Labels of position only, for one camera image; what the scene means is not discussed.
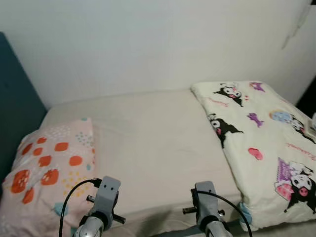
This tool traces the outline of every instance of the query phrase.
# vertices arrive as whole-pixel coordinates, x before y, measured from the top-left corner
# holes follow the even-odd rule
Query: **mattress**
[[[115,213],[126,217],[104,236],[151,236],[196,223],[183,215],[190,189],[211,180],[218,194],[241,200],[220,141],[189,90],[129,94],[51,108],[41,127],[92,118],[96,172],[121,181]],[[237,218],[223,202],[225,220]]]

